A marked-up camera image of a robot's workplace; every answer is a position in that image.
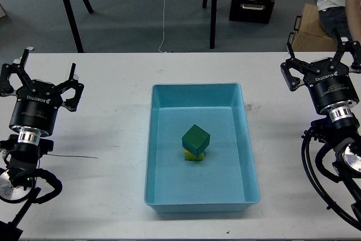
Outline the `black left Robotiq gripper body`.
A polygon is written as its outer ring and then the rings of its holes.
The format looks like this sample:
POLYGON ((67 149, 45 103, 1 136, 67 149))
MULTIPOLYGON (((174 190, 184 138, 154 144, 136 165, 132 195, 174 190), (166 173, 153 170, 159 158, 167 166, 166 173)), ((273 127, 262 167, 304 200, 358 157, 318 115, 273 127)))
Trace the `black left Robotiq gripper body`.
POLYGON ((20 128, 33 128, 41 131, 41 136, 53 134, 58 109, 63 100, 60 93, 51 94, 54 84, 34 80, 36 92, 27 86, 17 89, 14 111, 9 128, 19 132, 20 128))

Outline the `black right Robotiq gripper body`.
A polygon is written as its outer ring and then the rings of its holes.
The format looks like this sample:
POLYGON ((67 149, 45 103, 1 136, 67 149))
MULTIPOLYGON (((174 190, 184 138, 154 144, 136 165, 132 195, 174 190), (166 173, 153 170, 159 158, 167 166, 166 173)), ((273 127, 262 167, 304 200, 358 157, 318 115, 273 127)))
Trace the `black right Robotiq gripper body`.
POLYGON ((313 70, 305 73, 303 81, 317 114, 326 115, 342 103, 351 108, 357 104, 357 93, 347 65, 334 64, 331 58, 325 58, 312 62, 311 67, 313 70))

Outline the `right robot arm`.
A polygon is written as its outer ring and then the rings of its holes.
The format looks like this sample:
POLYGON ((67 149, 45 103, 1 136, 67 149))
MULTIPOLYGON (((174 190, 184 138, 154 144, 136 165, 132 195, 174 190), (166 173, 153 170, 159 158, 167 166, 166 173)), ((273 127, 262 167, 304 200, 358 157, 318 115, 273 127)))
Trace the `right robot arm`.
POLYGON ((360 43, 341 41, 333 57, 307 63, 296 58, 287 43, 289 57, 281 63, 281 73, 290 91, 307 87, 315 111, 314 120, 302 136, 301 158, 315 191, 344 221, 360 229, 360 122, 352 113, 360 99, 349 76, 360 73, 360 43), (349 215, 326 192, 316 172, 334 183, 342 182, 354 203, 349 215))

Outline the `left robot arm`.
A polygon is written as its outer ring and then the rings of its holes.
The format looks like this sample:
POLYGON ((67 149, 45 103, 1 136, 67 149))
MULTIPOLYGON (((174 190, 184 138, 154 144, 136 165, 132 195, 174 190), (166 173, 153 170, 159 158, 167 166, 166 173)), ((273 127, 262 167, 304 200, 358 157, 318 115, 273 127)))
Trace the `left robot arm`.
POLYGON ((31 79, 25 71, 29 51, 19 63, 4 64, 1 69, 1 96, 15 96, 16 103, 9 128, 14 131, 1 141, 1 155, 6 164, 1 169, 1 200, 10 204, 23 203, 15 218, 1 222, 1 240, 19 240, 18 224, 32 204, 43 204, 58 196, 61 181, 39 167, 40 158, 54 147, 52 135, 60 107, 74 112, 80 102, 84 85, 76 79, 76 66, 71 66, 69 78, 54 85, 31 79))

